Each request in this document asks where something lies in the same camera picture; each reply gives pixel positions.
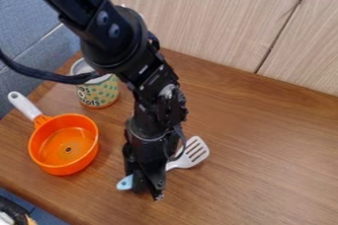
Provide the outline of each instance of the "white pan handle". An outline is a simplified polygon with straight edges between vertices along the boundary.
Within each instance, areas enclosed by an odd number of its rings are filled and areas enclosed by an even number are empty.
[[[34,106],[34,104],[31,103],[29,99],[19,92],[9,93],[8,100],[15,108],[17,108],[31,121],[42,114],[42,112],[36,106]]]

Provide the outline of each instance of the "black cable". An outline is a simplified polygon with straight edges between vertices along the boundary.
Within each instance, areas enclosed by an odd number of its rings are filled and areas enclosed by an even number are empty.
[[[179,160],[184,152],[186,151],[186,148],[187,148],[187,138],[182,130],[182,127],[180,124],[177,124],[174,126],[174,130],[176,131],[176,133],[180,136],[180,139],[182,141],[182,151],[181,153],[174,157],[174,158],[170,158],[169,155],[168,155],[168,140],[167,139],[164,139],[164,145],[163,145],[163,153],[164,153],[164,156],[168,159],[168,162],[173,162],[173,161],[176,161],[176,160]]]
[[[38,69],[25,66],[23,64],[20,64],[12,60],[10,57],[8,57],[2,52],[1,48],[0,48],[0,60],[2,60],[4,64],[7,65],[10,69],[22,75],[29,76],[29,77],[36,78],[36,79],[54,81],[54,82],[63,83],[63,84],[79,85],[79,84],[86,83],[87,81],[91,79],[95,79],[95,78],[102,76],[96,71],[82,73],[82,74],[73,75],[73,76],[66,76],[66,75],[60,75],[60,74],[56,74],[56,73],[49,72],[49,71],[38,70]]]

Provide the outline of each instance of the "wooden cabinet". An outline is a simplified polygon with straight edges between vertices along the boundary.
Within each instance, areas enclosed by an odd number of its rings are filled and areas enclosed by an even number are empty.
[[[338,94],[338,0],[113,0],[164,47]]]

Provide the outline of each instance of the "screw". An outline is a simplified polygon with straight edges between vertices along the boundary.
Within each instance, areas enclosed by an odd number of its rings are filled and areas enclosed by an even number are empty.
[[[117,38],[120,34],[120,27],[117,24],[112,24],[111,28],[109,29],[109,37],[110,38]]]
[[[99,26],[104,26],[108,23],[108,13],[106,11],[101,11],[96,19],[96,22]]]

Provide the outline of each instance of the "pan hole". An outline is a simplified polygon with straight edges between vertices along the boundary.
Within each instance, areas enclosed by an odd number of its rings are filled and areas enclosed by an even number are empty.
[[[17,93],[12,93],[12,94],[11,94],[11,97],[12,97],[13,99],[17,99],[17,98],[19,97],[19,95],[18,95]]]
[[[201,158],[204,154],[206,154],[207,153],[207,151],[205,150],[204,152],[202,152],[199,156],[197,156],[196,158],[194,158],[193,159],[193,163],[196,161],[196,160],[198,160],[199,158]]]

